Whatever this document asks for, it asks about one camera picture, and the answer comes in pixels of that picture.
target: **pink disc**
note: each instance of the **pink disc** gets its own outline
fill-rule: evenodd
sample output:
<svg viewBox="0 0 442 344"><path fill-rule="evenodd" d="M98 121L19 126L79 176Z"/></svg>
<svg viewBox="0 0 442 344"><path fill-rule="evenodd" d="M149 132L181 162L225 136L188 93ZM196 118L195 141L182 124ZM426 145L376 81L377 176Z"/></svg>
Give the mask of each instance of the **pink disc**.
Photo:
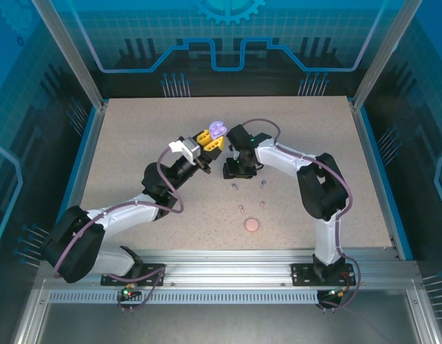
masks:
<svg viewBox="0 0 442 344"><path fill-rule="evenodd" d="M244 222L244 228L250 232L257 231L259 229L259 221L251 217Z"/></svg>

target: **purple object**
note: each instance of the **purple object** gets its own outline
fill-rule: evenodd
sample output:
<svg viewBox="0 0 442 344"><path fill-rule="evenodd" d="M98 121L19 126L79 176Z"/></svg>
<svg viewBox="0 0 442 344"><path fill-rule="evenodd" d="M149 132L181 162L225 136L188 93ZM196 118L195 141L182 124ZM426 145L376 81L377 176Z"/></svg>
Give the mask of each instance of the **purple object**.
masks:
<svg viewBox="0 0 442 344"><path fill-rule="evenodd" d="M211 135L211 140L220 138L225 133L227 133L227 128L224 127L224 122L217 120L209 125L209 134Z"/></svg>

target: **metal post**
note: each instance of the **metal post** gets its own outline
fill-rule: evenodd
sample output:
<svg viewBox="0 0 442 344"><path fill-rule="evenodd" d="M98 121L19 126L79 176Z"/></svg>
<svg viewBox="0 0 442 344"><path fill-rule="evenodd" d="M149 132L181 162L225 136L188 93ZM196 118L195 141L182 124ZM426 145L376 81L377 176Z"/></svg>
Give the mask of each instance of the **metal post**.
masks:
<svg viewBox="0 0 442 344"><path fill-rule="evenodd" d="M405 30L410 24L416 10L420 6L422 0L405 0L400 8L398 15L391 24L388 33L383 40L377 54L375 55L372 64L368 71L365 73L355 96L353 97L353 103L355 109L360 109L364 104L367 96L373 88L373 85L377 82L383 68L394 52L395 48L399 44L400 39L404 35Z"/></svg>
<svg viewBox="0 0 442 344"><path fill-rule="evenodd" d="M92 102L97 110L101 110L103 107L103 98L100 91L77 51L75 43L69 36L66 27L64 27L57 10L55 10L50 0L32 1L52 37L54 37L55 42L62 51L64 58L67 60L69 66L76 75L76 78L79 80L79 83L90 99L90 102Z"/></svg>

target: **speckled tabletop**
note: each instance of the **speckled tabletop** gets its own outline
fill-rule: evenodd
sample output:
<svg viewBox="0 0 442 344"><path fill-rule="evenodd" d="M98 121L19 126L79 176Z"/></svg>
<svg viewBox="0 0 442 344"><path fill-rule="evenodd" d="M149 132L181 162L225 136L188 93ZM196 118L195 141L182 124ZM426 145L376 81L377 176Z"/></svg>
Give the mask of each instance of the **speckled tabletop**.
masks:
<svg viewBox="0 0 442 344"><path fill-rule="evenodd" d="M298 151L332 154L352 189L355 202L342 220L344 247L390 246L346 97L213 97L112 99L97 143L82 208L118 204L139 194L145 167L168 144L223 120L228 128L251 118L268 118L282 128L279 142ZM275 134L266 123L251 123L255 135ZM186 210L141 224L111 238L133 249L291 249L314 247L314 220L302 206L297 181L270 167L256 178L222 179L228 150L199 171L180 193ZM163 161L170 165L179 155ZM263 189L261 181L266 180ZM265 203L261 209L259 203ZM244 214L238 206L244 207ZM254 233L244 222L255 217Z"/></svg>

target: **gear logo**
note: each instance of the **gear logo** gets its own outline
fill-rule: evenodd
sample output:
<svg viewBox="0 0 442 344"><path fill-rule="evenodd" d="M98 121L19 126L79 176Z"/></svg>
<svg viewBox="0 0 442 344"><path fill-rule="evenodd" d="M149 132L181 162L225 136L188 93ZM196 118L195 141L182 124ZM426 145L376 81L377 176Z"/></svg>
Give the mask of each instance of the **gear logo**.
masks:
<svg viewBox="0 0 442 344"><path fill-rule="evenodd" d="M22 35L32 25L33 9L30 0L0 0L0 12L18 35Z"/></svg>
<svg viewBox="0 0 442 344"><path fill-rule="evenodd" d="M204 14L207 20L214 19L216 24L221 22L230 25L231 22L240 24L241 20L249 20L250 14L259 13L259 6L265 5L265 0L194 0L198 14Z"/></svg>

